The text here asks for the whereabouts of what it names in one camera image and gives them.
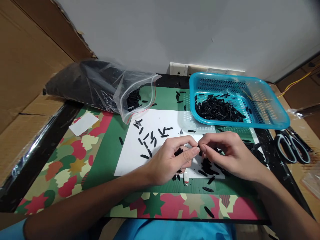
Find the sticky note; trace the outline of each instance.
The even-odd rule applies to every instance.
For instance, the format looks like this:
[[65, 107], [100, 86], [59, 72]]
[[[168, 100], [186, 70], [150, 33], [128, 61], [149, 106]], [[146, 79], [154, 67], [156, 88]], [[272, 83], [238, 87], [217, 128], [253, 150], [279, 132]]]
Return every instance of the sticky note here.
[[99, 119], [94, 116], [92, 113], [86, 113], [81, 117], [75, 124], [69, 126], [70, 130], [77, 137], [84, 133], [87, 129], [91, 128]]

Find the fingernail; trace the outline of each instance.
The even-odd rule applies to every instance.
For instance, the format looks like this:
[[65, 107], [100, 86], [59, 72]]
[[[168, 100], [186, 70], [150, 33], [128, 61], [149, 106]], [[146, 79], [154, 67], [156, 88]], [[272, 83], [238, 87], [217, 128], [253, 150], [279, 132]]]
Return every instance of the fingernail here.
[[201, 144], [200, 148], [201, 148], [201, 151], [202, 151], [204, 154], [207, 153], [207, 149], [206, 149], [206, 147], [205, 147], [203, 144]]
[[200, 148], [196, 147], [192, 149], [192, 153], [194, 156], [196, 156], [200, 152]]

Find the blue plastic basket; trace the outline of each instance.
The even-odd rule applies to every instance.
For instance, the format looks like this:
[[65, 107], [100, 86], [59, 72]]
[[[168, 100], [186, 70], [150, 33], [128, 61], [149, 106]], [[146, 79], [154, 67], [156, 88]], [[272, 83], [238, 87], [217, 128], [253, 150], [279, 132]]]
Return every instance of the blue plastic basket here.
[[[258, 78], [198, 72], [191, 75], [189, 84], [191, 113], [201, 123], [264, 129], [285, 129], [290, 125], [289, 116], [276, 95], [266, 82]], [[244, 122], [207, 120], [197, 114], [195, 95], [198, 95], [197, 102], [203, 102], [209, 94], [226, 93], [230, 96], [225, 101], [246, 116]], [[246, 107], [252, 110], [252, 114], [246, 111]]]

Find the white wall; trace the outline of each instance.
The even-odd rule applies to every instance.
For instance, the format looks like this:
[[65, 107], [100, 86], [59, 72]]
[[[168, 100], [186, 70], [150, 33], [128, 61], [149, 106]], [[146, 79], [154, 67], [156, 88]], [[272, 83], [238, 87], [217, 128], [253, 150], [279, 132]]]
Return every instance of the white wall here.
[[170, 62], [276, 81], [320, 51], [311, 0], [58, 0], [99, 59], [166, 73]]

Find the forearm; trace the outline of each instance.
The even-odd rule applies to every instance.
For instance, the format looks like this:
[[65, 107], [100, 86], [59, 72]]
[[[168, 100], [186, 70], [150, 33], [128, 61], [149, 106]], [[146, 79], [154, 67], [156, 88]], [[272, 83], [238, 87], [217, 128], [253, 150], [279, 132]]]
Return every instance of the forearm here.
[[88, 229], [130, 193], [148, 186], [140, 169], [56, 203], [27, 219], [32, 239], [69, 239]]
[[255, 183], [279, 239], [320, 239], [319, 224], [268, 172]]

